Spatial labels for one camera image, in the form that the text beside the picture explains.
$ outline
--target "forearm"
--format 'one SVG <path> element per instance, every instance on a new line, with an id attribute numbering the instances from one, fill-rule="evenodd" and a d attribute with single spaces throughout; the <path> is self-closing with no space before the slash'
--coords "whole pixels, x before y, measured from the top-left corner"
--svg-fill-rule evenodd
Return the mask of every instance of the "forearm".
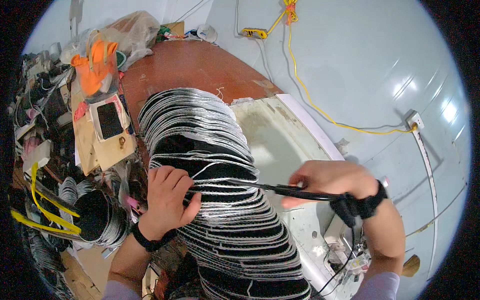
<path id="1" fill-rule="evenodd" d="M 405 232 L 402 218 L 390 199 L 384 199 L 376 215 L 363 221 L 363 229 L 372 254 L 371 268 L 375 270 L 370 273 L 391 271 L 400 275 L 405 256 Z"/>
<path id="2" fill-rule="evenodd" d="M 121 282 L 141 296 L 142 279 L 149 262 L 150 254 L 130 234 L 113 258 L 108 279 Z"/>

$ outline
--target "scissors blade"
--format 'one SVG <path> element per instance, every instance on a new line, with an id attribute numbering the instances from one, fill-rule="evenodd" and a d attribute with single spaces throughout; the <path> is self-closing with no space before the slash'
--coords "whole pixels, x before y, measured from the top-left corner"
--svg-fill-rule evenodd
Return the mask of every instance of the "scissors blade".
<path id="1" fill-rule="evenodd" d="M 229 179 L 227 181 L 230 182 L 230 183 L 246 185 L 246 186 L 250 186 L 250 187 L 253 187 L 253 188 L 259 188 L 259 189 L 264 189 L 264 190 L 268 190 L 268 191 L 271 191 L 275 188 L 274 186 L 271 186 L 271 185 L 268 185 L 268 184 L 258 184 L 258 183 L 245 182 L 245 181 L 240 181 L 240 180 L 235 180 L 235 179 Z"/>

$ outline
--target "plastic bag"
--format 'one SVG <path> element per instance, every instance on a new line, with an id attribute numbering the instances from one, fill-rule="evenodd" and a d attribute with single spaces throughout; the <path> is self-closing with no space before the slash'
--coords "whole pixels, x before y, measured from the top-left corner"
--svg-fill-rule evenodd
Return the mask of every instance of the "plastic bag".
<path id="1" fill-rule="evenodd" d="M 87 39 L 94 29 L 87 28 L 78 36 L 74 37 L 67 45 L 65 45 L 60 53 L 60 61 L 64 64 L 70 64 L 72 57 L 79 54 L 82 57 L 86 56 Z"/>
<path id="2" fill-rule="evenodd" d="M 128 68 L 131 65 L 133 65 L 134 62 L 136 62 L 137 60 L 139 60 L 141 58 L 144 58 L 147 55 L 152 55 L 152 54 L 153 54 L 153 51 L 151 49 L 147 49 L 147 48 L 143 48 L 143 49 L 133 51 L 132 54 L 130 55 L 130 57 L 128 57 L 127 61 L 120 68 L 120 71 L 125 72 L 126 70 L 128 70 Z"/>
<path id="3" fill-rule="evenodd" d="M 146 11 L 137 11 L 105 26 L 101 31 L 109 41 L 119 44 L 118 51 L 130 54 L 151 48 L 159 29 L 160 23 L 154 16 Z"/>

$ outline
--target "stack of shoe insoles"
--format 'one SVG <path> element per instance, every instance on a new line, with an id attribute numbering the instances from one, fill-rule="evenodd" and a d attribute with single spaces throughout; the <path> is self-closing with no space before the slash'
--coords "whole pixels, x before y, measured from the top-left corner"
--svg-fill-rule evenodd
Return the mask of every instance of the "stack of shoe insoles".
<path id="1" fill-rule="evenodd" d="M 114 248 L 127 237 L 129 221 L 126 211 L 116 199 L 94 190 L 90 181 L 76 184 L 73 178 L 67 177 L 59 187 L 59 197 L 78 210 L 80 217 L 61 210 L 60 213 L 64 220 L 82 230 L 79 237 L 84 241 Z"/>
<path id="2" fill-rule="evenodd" d="M 178 231 L 213 299 L 309 299 L 288 228 L 256 182 L 258 170 L 232 110 L 215 95 L 178 88 L 151 95 L 140 111 L 150 168 L 188 171 L 202 193 L 195 220 Z"/>

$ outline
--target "wrist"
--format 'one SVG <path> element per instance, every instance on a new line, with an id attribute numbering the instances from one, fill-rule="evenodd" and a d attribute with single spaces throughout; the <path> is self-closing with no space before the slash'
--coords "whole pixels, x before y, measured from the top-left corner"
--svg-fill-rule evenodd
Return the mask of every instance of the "wrist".
<path id="1" fill-rule="evenodd" d="M 148 215 L 148 212 L 143 214 L 138 221 L 138 229 L 140 233 L 149 241 L 152 240 L 161 240 L 165 235 L 164 230 L 159 230 L 156 228 L 155 224 Z"/>
<path id="2" fill-rule="evenodd" d="M 378 193 L 378 181 L 373 176 L 368 175 L 357 183 L 350 192 L 356 199 L 365 199 Z"/>

